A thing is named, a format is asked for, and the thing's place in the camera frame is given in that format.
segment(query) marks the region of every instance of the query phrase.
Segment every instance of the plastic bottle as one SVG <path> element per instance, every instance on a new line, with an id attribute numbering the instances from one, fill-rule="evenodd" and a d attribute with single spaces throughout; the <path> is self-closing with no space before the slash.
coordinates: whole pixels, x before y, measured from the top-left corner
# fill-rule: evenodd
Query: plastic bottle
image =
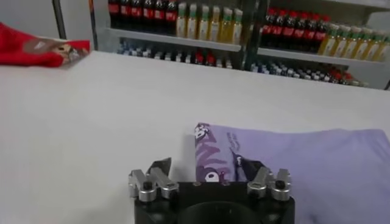
<path id="1" fill-rule="evenodd" d="M 195 39 L 196 38 L 196 26 L 197 26 L 197 18 L 196 18 L 196 4 L 192 3 L 190 6 L 190 17 L 187 22 L 187 38 Z"/>
<path id="2" fill-rule="evenodd" d="M 369 43 L 366 51 L 363 53 L 362 59 L 372 61 L 374 55 L 377 53 L 379 46 L 382 44 L 385 33 L 376 31 L 373 35 L 372 41 Z"/>
<path id="3" fill-rule="evenodd" d="M 362 59 L 363 53 L 366 51 L 366 48 L 368 47 L 368 44 L 371 41 L 372 37 L 372 29 L 363 28 L 363 33 L 361 34 L 361 39 L 358 40 L 358 44 L 355 47 L 355 50 L 352 53 L 353 59 Z"/>
<path id="4" fill-rule="evenodd" d="M 233 24 L 233 32 L 232 32 L 232 44 L 239 44 L 241 41 L 241 32 L 243 31 L 243 24 L 241 20 L 243 18 L 243 11 L 240 9 L 234 10 L 234 24 Z"/>
<path id="5" fill-rule="evenodd" d="M 199 21 L 199 33 L 197 38 L 199 40 L 207 40 L 207 32 L 208 32 L 208 6 L 202 6 L 202 19 Z"/>
<path id="6" fill-rule="evenodd" d="M 208 29 L 208 40 L 210 41 L 218 41 L 219 34 L 219 14 L 220 9 L 218 6 L 213 7 L 213 16 L 210 21 L 209 29 Z"/>
<path id="7" fill-rule="evenodd" d="M 357 26 L 351 27 L 351 32 L 349 34 L 349 38 L 347 40 L 347 45 L 341 54 L 342 58 L 351 58 L 352 52 L 358 44 L 359 36 L 360 36 L 361 28 Z"/>
<path id="8" fill-rule="evenodd" d="M 385 61 L 389 50 L 390 50 L 390 36 L 387 35 L 372 60 Z"/>
<path id="9" fill-rule="evenodd" d="M 221 33 L 219 35 L 219 41 L 223 43 L 229 43 L 232 41 L 231 30 L 232 30 L 232 10 L 224 8 L 224 19 L 221 24 Z"/>
<path id="10" fill-rule="evenodd" d="M 186 29 L 186 12 L 187 4 L 185 2 L 182 2 L 179 4 L 179 16 L 176 20 L 176 35 L 178 37 L 185 38 L 187 35 L 187 29 Z"/>
<path id="11" fill-rule="evenodd" d="M 333 45 L 335 45 L 336 42 L 338 29 L 339 26 L 336 24 L 329 25 L 328 34 L 318 50 L 319 55 L 330 56 L 330 52 L 332 51 Z"/>
<path id="12" fill-rule="evenodd" d="M 272 8 L 269 8 L 266 15 L 265 25 L 261 30 L 260 46 L 270 46 L 269 42 L 271 40 L 272 26 L 274 24 L 275 17 L 276 11 Z"/>
<path id="13" fill-rule="evenodd" d="M 333 45 L 330 55 L 334 57 L 341 57 L 344 48 L 347 45 L 347 37 L 351 27 L 340 25 L 340 35 L 336 38 L 336 43 Z"/>

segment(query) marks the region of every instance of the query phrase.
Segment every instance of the soda bottle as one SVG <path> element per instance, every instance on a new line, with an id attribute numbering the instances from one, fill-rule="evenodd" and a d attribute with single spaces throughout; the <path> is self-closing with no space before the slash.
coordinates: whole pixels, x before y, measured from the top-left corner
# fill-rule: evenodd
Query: soda bottle
<path id="1" fill-rule="evenodd" d="M 317 29 L 317 22 L 319 20 L 319 15 L 312 15 L 306 22 L 305 31 L 303 33 L 303 50 L 314 52 L 314 43 L 313 38 Z"/>
<path id="2" fill-rule="evenodd" d="M 314 34 L 313 50 L 312 52 L 318 52 L 321 43 L 325 39 L 328 30 L 329 16 L 323 16 L 317 23 L 317 31 Z"/>
<path id="3" fill-rule="evenodd" d="M 157 0 L 154 10 L 155 28 L 159 32 L 165 32 L 165 10 L 168 5 L 165 0 Z"/>
<path id="4" fill-rule="evenodd" d="M 303 33 L 305 31 L 307 14 L 301 13 L 299 19 L 296 22 L 294 33 L 292 36 L 292 48 L 297 51 L 302 51 Z"/>
<path id="5" fill-rule="evenodd" d="M 108 0 L 108 12 L 110 13 L 111 27 L 119 27 L 119 2 L 120 0 Z"/>
<path id="6" fill-rule="evenodd" d="M 142 24 L 141 24 L 141 20 L 142 20 L 141 0 L 132 0 L 131 8 L 132 8 L 131 28 L 139 29 L 140 27 L 142 27 Z"/>
<path id="7" fill-rule="evenodd" d="M 175 34 L 176 32 L 176 20 L 177 20 L 177 1 L 169 0 L 168 7 L 166 9 L 166 30 L 167 33 Z"/>
<path id="8" fill-rule="evenodd" d="M 285 25 L 282 32 L 282 39 L 279 44 L 280 48 L 290 48 L 292 45 L 292 35 L 294 33 L 295 23 L 297 21 L 298 14 L 295 11 L 290 11 L 289 16 L 285 19 Z"/>
<path id="9" fill-rule="evenodd" d="M 143 25 L 144 30 L 152 30 L 154 27 L 154 0 L 145 0 L 144 1 L 144 10 L 143 10 Z"/>
<path id="10" fill-rule="evenodd" d="M 283 24 L 285 21 L 286 11 L 280 10 L 278 17 L 276 17 L 274 25 L 272 26 L 272 35 L 270 47 L 277 47 L 282 37 Z"/>
<path id="11" fill-rule="evenodd" d="M 261 41 L 260 46 L 270 46 L 271 41 L 272 25 L 274 24 L 276 12 L 274 9 L 269 8 L 266 15 L 266 22 L 261 30 Z"/>

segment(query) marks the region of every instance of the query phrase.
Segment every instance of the yellow drink bottle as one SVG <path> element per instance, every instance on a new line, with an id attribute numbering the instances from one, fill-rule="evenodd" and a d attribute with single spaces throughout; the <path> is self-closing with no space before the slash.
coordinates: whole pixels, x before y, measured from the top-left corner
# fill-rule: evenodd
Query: yellow drink bottle
<path id="1" fill-rule="evenodd" d="M 347 37 L 351 27 L 340 25 L 340 35 L 336 38 L 336 43 L 333 45 L 330 55 L 334 57 L 341 57 L 344 48 L 347 45 Z"/>
<path id="2" fill-rule="evenodd" d="M 349 38 L 347 40 L 347 45 L 344 48 L 341 57 L 342 58 L 351 58 L 352 52 L 358 44 L 359 36 L 360 36 L 361 28 L 357 26 L 351 27 L 351 32 L 349 34 Z"/>
<path id="3" fill-rule="evenodd" d="M 232 41 L 231 30 L 232 30 L 232 10 L 225 8 L 224 9 L 224 19 L 222 20 L 221 25 L 221 34 L 219 36 L 219 41 L 223 43 L 229 43 Z"/>
<path id="4" fill-rule="evenodd" d="M 325 37 L 325 39 L 323 40 L 323 42 L 321 43 L 321 46 L 318 50 L 319 55 L 325 55 L 325 56 L 330 55 L 330 52 L 333 48 L 333 45 L 335 45 L 335 42 L 336 42 L 336 36 L 337 36 L 338 29 L 339 29 L 339 26 L 337 26 L 336 24 L 331 23 L 329 25 L 328 34 Z"/>
<path id="5" fill-rule="evenodd" d="M 361 34 L 361 39 L 358 40 L 358 44 L 353 50 L 352 58 L 360 60 L 363 58 L 363 53 L 366 51 L 368 44 L 371 41 L 372 29 L 363 28 L 363 33 Z"/>
<path id="6" fill-rule="evenodd" d="M 375 53 L 377 53 L 379 46 L 383 42 L 385 33 L 382 31 L 376 31 L 374 32 L 374 35 L 372 37 L 372 41 L 368 44 L 366 51 L 364 51 L 362 59 L 367 61 L 372 61 Z"/>
<path id="7" fill-rule="evenodd" d="M 210 41 L 218 41 L 220 12 L 221 11 L 218 6 L 213 7 L 213 17 L 210 21 L 210 25 L 208 26 L 208 40 Z"/>
<path id="8" fill-rule="evenodd" d="M 387 34 L 385 40 L 383 40 L 381 46 L 377 50 L 377 53 L 375 53 L 373 61 L 385 61 L 389 50 L 390 50 L 390 36 L 389 34 Z"/>

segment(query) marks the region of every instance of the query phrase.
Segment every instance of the shelf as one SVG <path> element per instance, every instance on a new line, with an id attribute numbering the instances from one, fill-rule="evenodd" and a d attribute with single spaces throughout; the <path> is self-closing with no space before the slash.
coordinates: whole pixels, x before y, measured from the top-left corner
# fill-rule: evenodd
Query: shelf
<path id="1" fill-rule="evenodd" d="M 320 63 L 328 63 L 334 65 L 346 65 L 346 66 L 382 66 L 384 63 L 376 61 L 364 61 L 354 60 L 348 58 L 328 57 L 310 53 L 294 52 L 294 51 L 283 51 L 268 48 L 259 48 L 257 50 L 258 55 L 267 55 L 271 57 L 290 58 L 303 61 L 315 61 Z"/>
<path id="2" fill-rule="evenodd" d="M 241 50 L 241 46 L 235 44 L 224 44 L 224 43 L 217 43 L 212 41 L 193 40 L 187 38 L 159 35 L 154 33 L 145 33 L 145 32 L 111 29 L 111 28 L 106 28 L 106 30 L 109 31 L 110 34 L 117 37 L 126 37 L 126 38 L 137 39 L 137 40 L 179 44 L 179 45 L 192 46 L 192 47 L 204 47 L 204 48 L 210 48 L 210 49 L 216 49 L 222 51 L 231 51 L 231 52 L 239 52 Z"/>

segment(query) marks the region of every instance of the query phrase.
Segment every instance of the lavender t-shirt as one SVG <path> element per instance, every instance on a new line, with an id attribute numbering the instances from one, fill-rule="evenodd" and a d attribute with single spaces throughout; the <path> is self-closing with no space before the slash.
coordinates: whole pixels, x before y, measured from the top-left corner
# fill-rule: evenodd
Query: lavender t-shirt
<path id="1" fill-rule="evenodd" d="M 390 144 L 381 130 L 273 133 L 200 123 L 197 181 L 246 181 L 241 158 L 289 170 L 298 224 L 389 224 Z"/>

